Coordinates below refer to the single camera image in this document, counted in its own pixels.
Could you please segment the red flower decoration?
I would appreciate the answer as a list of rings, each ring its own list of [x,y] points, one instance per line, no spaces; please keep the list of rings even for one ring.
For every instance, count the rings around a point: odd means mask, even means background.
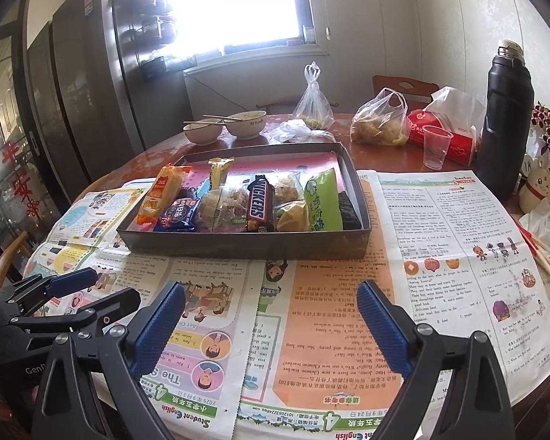
[[[532,108],[531,123],[536,137],[543,141],[543,151],[550,150],[550,108],[538,101]]]

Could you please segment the clear plastic cup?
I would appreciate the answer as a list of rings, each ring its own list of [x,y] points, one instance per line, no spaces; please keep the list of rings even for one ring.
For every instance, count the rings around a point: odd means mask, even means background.
[[[442,127],[425,125],[423,131],[423,164],[431,170],[442,169],[453,134]]]

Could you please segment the green milk candy packet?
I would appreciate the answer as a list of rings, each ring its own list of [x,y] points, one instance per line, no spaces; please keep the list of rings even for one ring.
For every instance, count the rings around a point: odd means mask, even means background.
[[[341,231],[336,172],[328,169],[308,179],[304,188],[310,231]]]

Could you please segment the wooden chair back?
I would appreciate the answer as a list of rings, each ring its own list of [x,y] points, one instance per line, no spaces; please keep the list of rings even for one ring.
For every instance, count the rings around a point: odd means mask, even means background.
[[[407,101],[410,110],[424,109],[432,101],[432,94],[439,91],[434,82],[419,81],[411,77],[373,76],[373,91],[377,94],[383,88],[400,92]]]

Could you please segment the clear yellow cake packet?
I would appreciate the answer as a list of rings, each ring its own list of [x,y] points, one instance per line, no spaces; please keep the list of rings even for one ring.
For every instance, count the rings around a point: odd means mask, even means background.
[[[303,200],[284,203],[276,210],[275,217],[276,231],[310,231],[308,207]]]

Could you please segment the wooden chair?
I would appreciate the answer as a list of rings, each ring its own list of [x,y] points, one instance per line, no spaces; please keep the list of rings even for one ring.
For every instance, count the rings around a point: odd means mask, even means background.
[[[432,94],[439,91],[434,82],[419,81],[411,77],[373,76],[373,91],[377,94],[383,88],[400,92],[407,101],[410,110],[424,109],[432,101]]]
[[[283,98],[259,102],[255,105],[255,107],[257,110],[264,110],[268,114],[291,114],[300,98],[300,95],[288,95]]]

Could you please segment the red tissue pack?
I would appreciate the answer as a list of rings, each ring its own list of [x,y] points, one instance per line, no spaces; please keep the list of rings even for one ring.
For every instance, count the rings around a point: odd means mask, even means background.
[[[423,128],[441,128],[453,135],[446,157],[463,166],[470,166],[479,142],[479,125],[485,115],[484,105],[472,95],[457,88],[439,88],[431,94],[425,108],[407,115],[410,126],[408,142],[422,146]]]

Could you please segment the yellow snack packet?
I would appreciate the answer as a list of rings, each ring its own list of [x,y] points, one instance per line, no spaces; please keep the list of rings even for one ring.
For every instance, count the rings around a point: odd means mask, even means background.
[[[209,185],[212,190],[218,190],[224,185],[229,169],[233,164],[233,158],[214,157],[208,160],[209,165]]]

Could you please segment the blue Oreo cookie packet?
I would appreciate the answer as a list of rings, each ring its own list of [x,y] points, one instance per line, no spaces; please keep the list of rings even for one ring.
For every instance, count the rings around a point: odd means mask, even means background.
[[[200,199],[179,198],[158,218],[154,231],[192,232],[197,229],[195,214]]]

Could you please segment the plastic bag of pastries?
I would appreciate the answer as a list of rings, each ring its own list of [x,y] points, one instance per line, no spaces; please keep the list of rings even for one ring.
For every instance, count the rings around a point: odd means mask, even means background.
[[[383,88],[353,116],[349,137],[353,143],[403,146],[409,137],[408,105],[404,96]]]

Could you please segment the right white bowl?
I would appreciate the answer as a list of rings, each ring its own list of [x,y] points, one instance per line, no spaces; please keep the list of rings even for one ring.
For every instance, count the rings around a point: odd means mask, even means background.
[[[223,119],[227,131],[239,140],[256,138],[265,127],[264,110],[254,110],[232,114]]]

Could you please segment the left student newspaper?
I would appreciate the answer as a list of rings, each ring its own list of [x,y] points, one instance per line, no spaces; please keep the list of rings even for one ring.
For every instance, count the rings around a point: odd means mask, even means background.
[[[104,290],[53,295],[49,320],[107,301],[99,323],[58,334],[33,412],[35,439],[377,439],[401,379],[356,308],[371,279],[404,302],[380,184],[363,178],[373,233],[357,260],[220,260],[99,248],[37,258],[94,268]]]

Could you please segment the clear pastry packet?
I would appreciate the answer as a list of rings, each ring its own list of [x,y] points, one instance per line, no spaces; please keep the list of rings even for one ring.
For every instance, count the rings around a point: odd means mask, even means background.
[[[246,189],[221,188],[201,197],[197,208],[200,231],[239,232],[246,225],[248,192]]]
[[[279,177],[275,185],[275,204],[277,206],[303,199],[303,188],[295,173]]]

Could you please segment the window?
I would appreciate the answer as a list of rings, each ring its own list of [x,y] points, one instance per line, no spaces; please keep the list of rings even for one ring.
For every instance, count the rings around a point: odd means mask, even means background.
[[[262,57],[325,56],[316,0],[149,0],[135,29],[145,63],[211,67]]]

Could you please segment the brown Snickers bar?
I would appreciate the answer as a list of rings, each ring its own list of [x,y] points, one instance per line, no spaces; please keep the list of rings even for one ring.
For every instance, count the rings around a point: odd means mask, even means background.
[[[275,189],[265,175],[256,175],[248,185],[245,230],[249,232],[272,232],[274,224]]]

